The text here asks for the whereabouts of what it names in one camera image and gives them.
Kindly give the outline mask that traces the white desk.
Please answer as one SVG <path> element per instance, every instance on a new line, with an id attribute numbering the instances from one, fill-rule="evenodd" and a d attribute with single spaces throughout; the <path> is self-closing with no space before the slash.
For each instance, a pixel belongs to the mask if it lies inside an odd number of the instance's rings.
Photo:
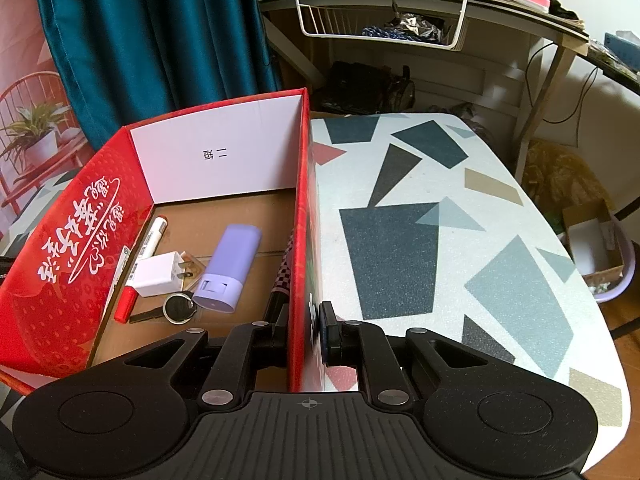
<path id="1" fill-rule="evenodd" d="M 499 0 L 259 0 L 270 47 L 318 110 L 367 115 L 471 103 L 521 179 L 576 55 L 570 21 Z"/>

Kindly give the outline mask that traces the red white marker pen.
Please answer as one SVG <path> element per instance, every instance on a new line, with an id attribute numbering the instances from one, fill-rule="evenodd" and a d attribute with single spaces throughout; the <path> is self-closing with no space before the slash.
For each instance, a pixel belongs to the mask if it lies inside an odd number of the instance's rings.
<path id="1" fill-rule="evenodd" d="M 120 324 L 126 324 L 129 320 L 130 313 L 134 308 L 134 303 L 137 300 L 138 293 L 134 289 L 134 274 L 136 274 L 137 268 L 143 260 L 151 258 L 156 251 L 160 239 L 162 238 L 168 221 L 165 217 L 156 217 L 151 226 L 146 232 L 142 247 L 140 248 L 134 265 L 132 266 L 128 278 L 126 279 L 125 286 L 120 294 L 117 306 L 114 312 L 114 321 Z"/>

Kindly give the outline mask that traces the black white checkered pen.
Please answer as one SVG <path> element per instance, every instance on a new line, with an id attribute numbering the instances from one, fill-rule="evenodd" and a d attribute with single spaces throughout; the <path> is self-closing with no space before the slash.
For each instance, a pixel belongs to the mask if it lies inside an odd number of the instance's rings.
<path id="1" fill-rule="evenodd" d="M 293 262 L 293 245 L 294 233 L 291 233 L 283 253 L 279 270 L 274 280 L 267 307 L 265 310 L 264 320 L 268 323 L 277 322 L 284 306 L 290 302 L 291 282 L 292 282 L 292 262 Z"/>

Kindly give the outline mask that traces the geometric patterned tablecloth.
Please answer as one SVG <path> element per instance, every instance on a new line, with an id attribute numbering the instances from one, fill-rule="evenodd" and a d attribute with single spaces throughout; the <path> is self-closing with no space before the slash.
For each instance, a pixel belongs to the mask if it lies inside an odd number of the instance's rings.
<path id="1" fill-rule="evenodd" d="M 1 289 L 1 375 L 29 391 L 175 333 L 120 324 L 124 248 L 166 218 L 160 252 L 206 260 L 224 229 L 262 244 L 213 336 L 258 320 L 286 242 L 302 236 L 295 388 L 343 389 L 310 350 L 311 310 L 400 336 L 425 327 L 567 384 L 596 410 L 595 465 L 630 401 L 598 304 L 563 244 L 487 144 L 444 114 L 310 119 L 298 96 L 157 118 L 119 131 L 56 196 Z"/>

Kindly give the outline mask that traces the small open cardboard box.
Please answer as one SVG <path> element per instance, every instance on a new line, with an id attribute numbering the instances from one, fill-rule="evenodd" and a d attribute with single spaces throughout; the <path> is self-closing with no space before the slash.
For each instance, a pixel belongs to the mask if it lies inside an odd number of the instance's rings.
<path id="1" fill-rule="evenodd" d="M 617 282 L 624 257 L 605 200 L 592 200 L 562 212 L 570 255 L 588 286 Z"/>

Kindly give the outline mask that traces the clear case orange card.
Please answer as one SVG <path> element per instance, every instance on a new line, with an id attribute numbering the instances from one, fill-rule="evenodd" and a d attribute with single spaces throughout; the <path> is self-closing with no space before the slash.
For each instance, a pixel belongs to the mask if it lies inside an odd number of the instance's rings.
<path id="1" fill-rule="evenodd" d="M 198 286 L 206 265 L 200 259 L 191 255 L 190 252 L 180 252 L 181 261 L 178 264 L 178 277 L 181 278 L 181 289 L 186 292 L 193 292 Z"/>

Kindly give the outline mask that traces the lavender power bank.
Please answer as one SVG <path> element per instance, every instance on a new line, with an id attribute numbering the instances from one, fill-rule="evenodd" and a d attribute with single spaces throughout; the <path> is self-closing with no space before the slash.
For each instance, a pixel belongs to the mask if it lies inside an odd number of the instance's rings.
<path id="1" fill-rule="evenodd" d="M 229 224 L 196 286 L 193 301 L 207 310 L 233 313 L 261 239 L 257 226 Z"/>

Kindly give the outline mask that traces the red cardboard box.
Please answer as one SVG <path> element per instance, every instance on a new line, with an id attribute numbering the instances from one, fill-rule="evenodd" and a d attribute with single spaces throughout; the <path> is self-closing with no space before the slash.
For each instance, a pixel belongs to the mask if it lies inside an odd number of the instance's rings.
<path id="1" fill-rule="evenodd" d="M 72 177 L 26 237 L 1 287 L 1 380 L 21 394 L 177 331 L 114 321 L 153 220 L 153 256 L 190 252 L 207 266 L 229 224 L 262 231 L 233 313 L 202 309 L 213 336 L 258 320 L 291 233 L 288 386 L 314 389 L 314 158 L 309 96 L 286 90 L 179 110 L 120 128 Z"/>

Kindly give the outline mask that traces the white charger plug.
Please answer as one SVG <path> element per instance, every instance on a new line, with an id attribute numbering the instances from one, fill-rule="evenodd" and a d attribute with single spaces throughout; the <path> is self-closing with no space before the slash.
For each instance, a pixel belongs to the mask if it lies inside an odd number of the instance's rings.
<path id="1" fill-rule="evenodd" d="M 190 263 L 178 252 L 165 252 L 139 260 L 126 286 L 141 297 L 152 297 L 180 292 L 184 281 L 192 278 Z"/>

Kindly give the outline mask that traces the teal curtain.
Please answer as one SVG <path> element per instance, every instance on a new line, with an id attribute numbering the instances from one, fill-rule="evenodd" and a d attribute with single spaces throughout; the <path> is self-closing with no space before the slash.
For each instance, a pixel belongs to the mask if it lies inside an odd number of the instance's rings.
<path id="1" fill-rule="evenodd" d="M 122 126 L 279 88 L 258 0 L 38 0 L 70 105 L 99 150 Z"/>

